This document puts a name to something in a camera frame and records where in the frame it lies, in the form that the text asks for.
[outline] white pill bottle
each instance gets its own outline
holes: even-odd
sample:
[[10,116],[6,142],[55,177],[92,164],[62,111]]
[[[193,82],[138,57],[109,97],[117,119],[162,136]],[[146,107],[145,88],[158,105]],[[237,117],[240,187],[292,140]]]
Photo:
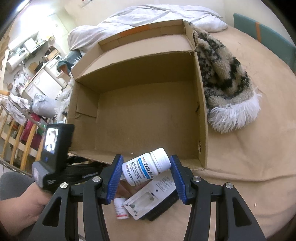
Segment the white pill bottle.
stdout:
[[145,153],[122,164],[123,175],[131,186],[153,179],[170,168],[170,160],[163,148],[158,148],[150,154]]

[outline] beige fabric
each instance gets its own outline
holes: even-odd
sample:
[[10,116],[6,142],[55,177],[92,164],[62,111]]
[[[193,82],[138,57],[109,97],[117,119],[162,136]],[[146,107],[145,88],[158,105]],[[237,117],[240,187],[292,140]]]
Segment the beige fabric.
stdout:
[[[210,183],[231,181],[264,234],[270,236],[296,214],[296,77],[281,59],[247,34],[229,27],[212,35],[229,48],[258,86],[261,111],[242,130],[220,134],[209,126],[208,168],[194,172]],[[113,204],[103,209],[112,241],[180,241],[190,208],[179,200],[153,222],[116,220]]]

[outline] teal headboard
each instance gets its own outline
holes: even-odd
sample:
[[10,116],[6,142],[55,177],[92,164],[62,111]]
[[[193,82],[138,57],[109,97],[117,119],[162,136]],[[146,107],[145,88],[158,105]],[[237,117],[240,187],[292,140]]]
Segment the teal headboard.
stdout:
[[296,73],[296,47],[271,28],[237,13],[233,14],[234,27],[257,39],[281,58]]

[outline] pill bottle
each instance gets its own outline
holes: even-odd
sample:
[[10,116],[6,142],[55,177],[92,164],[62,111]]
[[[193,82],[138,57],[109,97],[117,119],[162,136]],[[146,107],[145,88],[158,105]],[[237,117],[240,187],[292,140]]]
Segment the pill bottle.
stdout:
[[126,198],[124,198],[124,197],[114,198],[114,206],[115,206],[115,212],[116,212],[117,219],[129,218],[129,213],[124,208],[124,205],[123,205],[123,203],[125,201],[126,201]]
[[150,154],[145,153],[122,164],[123,175],[131,186],[153,179],[170,168],[170,160],[163,148],[158,148]]

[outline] orange tape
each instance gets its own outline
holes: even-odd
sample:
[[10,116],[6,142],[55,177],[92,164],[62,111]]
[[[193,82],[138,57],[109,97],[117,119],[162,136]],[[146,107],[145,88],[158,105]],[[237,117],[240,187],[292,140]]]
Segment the orange tape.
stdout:
[[143,25],[143,26],[139,26],[139,27],[135,27],[135,28],[125,30],[125,31],[121,32],[119,35],[120,35],[120,37],[125,37],[125,36],[128,36],[128,35],[135,34],[135,33],[138,33],[138,32],[143,32],[143,31],[146,31],[146,30],[149,30],[149,29],[150,29],[149,25]]
[[256,22],[255,26],[256,26],[256,33],[257,33],[257,40],[261,43],[260,23]]

